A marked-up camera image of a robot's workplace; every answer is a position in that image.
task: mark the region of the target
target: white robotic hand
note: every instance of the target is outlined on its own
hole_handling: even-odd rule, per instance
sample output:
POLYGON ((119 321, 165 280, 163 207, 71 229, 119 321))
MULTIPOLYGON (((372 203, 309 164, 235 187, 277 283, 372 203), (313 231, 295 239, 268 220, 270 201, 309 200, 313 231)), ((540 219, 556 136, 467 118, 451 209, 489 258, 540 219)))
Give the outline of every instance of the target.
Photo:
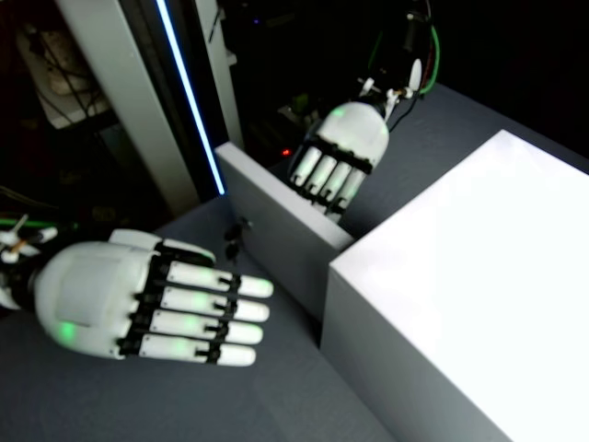
POLYGON ((305 140, 289 177, 295 191, 334 221, 387 150, 386 120, 398 96, 390 90, 379 103, 363 102, 373 83, 368 79, 358 101, 332 110, 305 140))
POLYGON ((214 262, 191 244, 116 230, 49 261, 34 282, 37 316, 57 343, 87 355, 249 366, 263 333, 248 322, 270 310, 239 296, 269 297, 273 285, 214 262))

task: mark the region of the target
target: blue light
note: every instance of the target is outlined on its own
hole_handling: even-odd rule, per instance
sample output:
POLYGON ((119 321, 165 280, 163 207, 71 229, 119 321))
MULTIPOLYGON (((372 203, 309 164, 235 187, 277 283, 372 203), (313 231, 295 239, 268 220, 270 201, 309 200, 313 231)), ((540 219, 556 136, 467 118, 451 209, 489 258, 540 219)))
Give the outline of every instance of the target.
POLYGON ((188 98, 188 102, 191 105, 192 117, 194 117, 194 122, 196 122, 196 127, 199 130, 199 136, 201 137, 202 145, 204 145, 204 152, 206 153, 207 160, 209 161, 209 165, 211 166, 211 171, 213 172, 214 182, 217 185, 217 190, 219 194, 225 194, 225 187, 223 187, 223 182, 221 181, 221 175, 219 174, 219 169, 214 161, 213 150, 211 149, 211 144, 209 143, 209 138, 204 131, 204 124, 202 124, 201 113, 199 112, 199 107, 196 104, 196 97, 194 96, 194 92, 192 91, 191 82, 188 79, 188 73, 186 72, 186 66, 184 65, 184 60, 182 59, 182 54, 180 52, 180 47, 178 46, 178 41, 176 40, 176 34, 174 33, 174 27, 172 26, 172 22, 169 19, 169 13, 167 11, 166 0, 156 0, 157 1, 157 9, 159 9, 159 15, 162 17, 162 21, 164 22, 164 29, 166 30, 167 40, 169 41, 169 46, 174 54, 174 60, 176 61, 176 66, 178 67, 178 72, 180 74, 180 78, 182 80, 182 85, 184 86, 184 91, 186 92, 186 97, 188 98))

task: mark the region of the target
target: dark tabletop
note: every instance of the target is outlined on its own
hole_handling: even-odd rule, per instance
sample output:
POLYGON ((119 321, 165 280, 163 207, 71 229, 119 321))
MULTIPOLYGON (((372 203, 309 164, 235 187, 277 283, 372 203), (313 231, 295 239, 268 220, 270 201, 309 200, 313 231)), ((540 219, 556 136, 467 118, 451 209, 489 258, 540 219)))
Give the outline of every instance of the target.
MULTIPOLYGON (((525 127, 436 87, 391 136, 343 226, 360 237, 501 129, 587 171, 587 161, 525 127)), ((223 259, 227 199, 163 227, 162 236, 214 251, 219 267, 266 276, 247 255, 223 259)), ((391 436, 318 350, 317 324, 277 287, 258 361, 203 366, 68 352, 34 318, 0 320, 3 441, 390 441, 391 436)))

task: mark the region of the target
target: table surface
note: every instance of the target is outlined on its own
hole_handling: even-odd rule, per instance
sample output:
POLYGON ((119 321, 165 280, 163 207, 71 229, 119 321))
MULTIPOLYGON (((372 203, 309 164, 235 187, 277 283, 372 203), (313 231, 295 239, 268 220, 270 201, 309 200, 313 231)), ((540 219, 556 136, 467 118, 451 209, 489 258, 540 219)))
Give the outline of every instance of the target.
MULTIPOLYGON (((374 177, 342 223, 370 231, 500 129, 579 169, 572 151, 445 87, 436 87, 391 136, 374 177)), ((213 250, 219 266, 267 276, 247 255, 223 257, 232 223, 227 199, 212 201, 159 234, 213 250)), ((0 437, 3 440, 390 441, 392 437, 318 350, 318 327, 284 291, 252 367, 190 365, 132 358, 111 361, 68 352, 34 318, 0 321, 0 437)))

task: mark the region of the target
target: blue light strip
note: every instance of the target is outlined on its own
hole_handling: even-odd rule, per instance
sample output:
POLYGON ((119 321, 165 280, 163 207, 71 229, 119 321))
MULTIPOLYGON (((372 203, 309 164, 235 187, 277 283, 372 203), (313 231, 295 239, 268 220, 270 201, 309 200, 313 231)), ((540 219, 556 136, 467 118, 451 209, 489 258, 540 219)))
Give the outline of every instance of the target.
POLYGON ((221 181, 219 169, 217 168, 217 165, 214 161, 213 150, 211 149, 209 138, 206 136, 206 132, 204 131, 204 124, 202 124, 201 113, 199 112, 199 107, 196 104, 196 97, 194 96, 194 92, 192 91, 191 82, 188 79, 188 73, 186 72, 186 66, 184 65, 184 60, 182 59, 182 54, 180 52, 180 47, 178 46, 178 41, 176 40, 174 27, 172 26, 172 22, 169 19, 166 0, 156 1, 157 9, 159 9, 159 15, 162 17, 162 21, 164 22, 164 28, 166 29, 166 35, 167 40, 169 41, 169 46, 172 49, 172 53, 174 54, 174 60, 176 61, 176 66, 178 67, 180 78, 182 79, 184 92, 186 92, 186 97, 188 98, 188 102, 191 105, 192 117, 194 117, 194 122, 196 122, 196 127, 199 130, 199 136, 201 137, 202 145, 204 145, 204 152, 206 153, 209 165, 211 166, 211 171, 213 172, 214 182, 217 185, 217 190, 219 191, 219 194, 224 195, 225 187, 223 186, 223 182, 221 181))

